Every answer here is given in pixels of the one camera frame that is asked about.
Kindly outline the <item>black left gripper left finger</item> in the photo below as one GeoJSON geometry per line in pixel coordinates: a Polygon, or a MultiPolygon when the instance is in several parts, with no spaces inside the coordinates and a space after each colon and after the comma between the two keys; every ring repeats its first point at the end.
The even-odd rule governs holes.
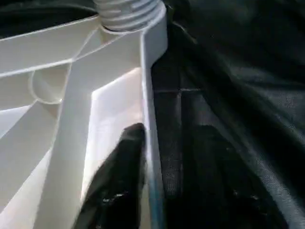
{"type": "Polygon", "coordinates": [[[125,128],[118,144],[95,173],[75,229],[137,229],[145,171],[145,128],[125,128]]]}

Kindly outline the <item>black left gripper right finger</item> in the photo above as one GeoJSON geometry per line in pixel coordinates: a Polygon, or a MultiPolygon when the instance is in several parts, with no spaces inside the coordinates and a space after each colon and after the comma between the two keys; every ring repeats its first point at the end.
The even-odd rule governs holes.
{"type": "Polygon", "coordinates": [[[212,125],[162,131],[170,229],[280,229],[283,216],[228,133],[212,125]]]}

